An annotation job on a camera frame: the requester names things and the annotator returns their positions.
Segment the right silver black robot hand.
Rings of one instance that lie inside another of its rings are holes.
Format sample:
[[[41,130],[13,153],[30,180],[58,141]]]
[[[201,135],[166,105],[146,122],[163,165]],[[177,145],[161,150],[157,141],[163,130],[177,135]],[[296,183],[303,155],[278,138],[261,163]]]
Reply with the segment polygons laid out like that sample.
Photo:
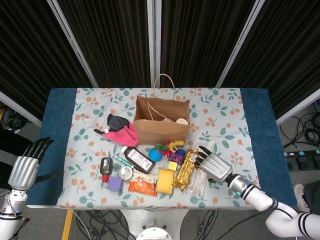
[[[200,151],[195,158],[194,166],[196,169],[204,171],[210,179],[217,183],[223,183],[228,176],[233,174],[230,164],[224,161],[220,156],[211,152],[206,147],[200,145]]]

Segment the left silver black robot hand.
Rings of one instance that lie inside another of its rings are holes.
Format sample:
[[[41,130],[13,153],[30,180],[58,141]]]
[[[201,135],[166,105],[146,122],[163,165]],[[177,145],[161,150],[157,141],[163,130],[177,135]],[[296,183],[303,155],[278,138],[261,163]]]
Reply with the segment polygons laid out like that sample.
[[[24,150],[22,156],[17,157],[8,179],[13,190],[28,191],[34,184],[49,180],[57,174],[54,169],[48,174],[38,176],[43,157],[53,142],[50,137],[38,139]]]

